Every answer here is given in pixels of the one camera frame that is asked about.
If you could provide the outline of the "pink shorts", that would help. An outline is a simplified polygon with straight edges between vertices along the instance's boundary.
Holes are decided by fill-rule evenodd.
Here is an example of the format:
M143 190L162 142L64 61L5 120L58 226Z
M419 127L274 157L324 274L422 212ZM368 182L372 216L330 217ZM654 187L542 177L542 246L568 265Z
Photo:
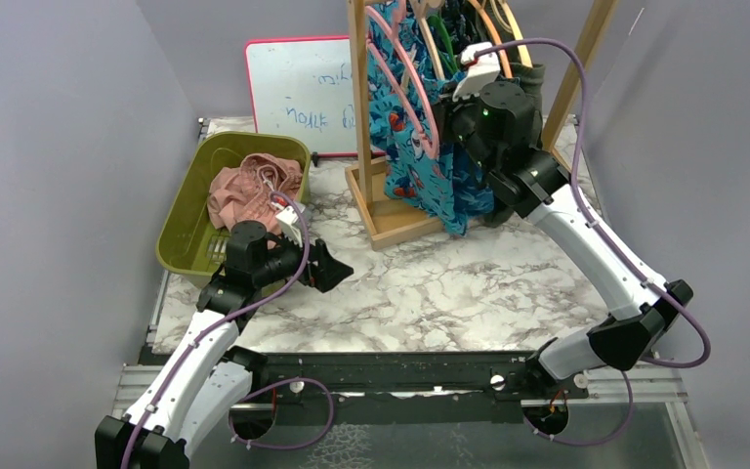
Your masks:
M236 167L224 167L210 183L206 208L217 230L229 233L243 221L258 221L268 232L281 235L275 218L285 202L272 199L272 192L296 199L306 177L300 163L269 153L251 153Z

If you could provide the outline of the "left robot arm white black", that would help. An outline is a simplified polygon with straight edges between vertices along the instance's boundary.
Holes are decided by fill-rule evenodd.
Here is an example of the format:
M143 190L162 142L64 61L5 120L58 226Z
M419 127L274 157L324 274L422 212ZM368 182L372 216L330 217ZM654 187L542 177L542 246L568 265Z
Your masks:
M271 234L259 221L233 227L225 259L201 292L186 335L142 395L95 432L99 468L187 468L200 443L239 400L268 388L262 358L227 350L262 305L295 282L327 292L353 274L303 224Z

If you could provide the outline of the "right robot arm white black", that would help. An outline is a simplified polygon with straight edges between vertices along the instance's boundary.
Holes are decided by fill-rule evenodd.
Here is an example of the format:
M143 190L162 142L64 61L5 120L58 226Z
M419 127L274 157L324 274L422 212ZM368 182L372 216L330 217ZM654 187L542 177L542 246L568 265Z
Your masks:
M535 106L514 81L478 85L465 78L448 85L436 117L441 138L459 145L477 166L480 185L550 237L607 307L600 324L554 338L528 357L519 384L547 398L584 370L631 369L680 316L693 297L691 286L643 263L591 210L570 173L530 143Z

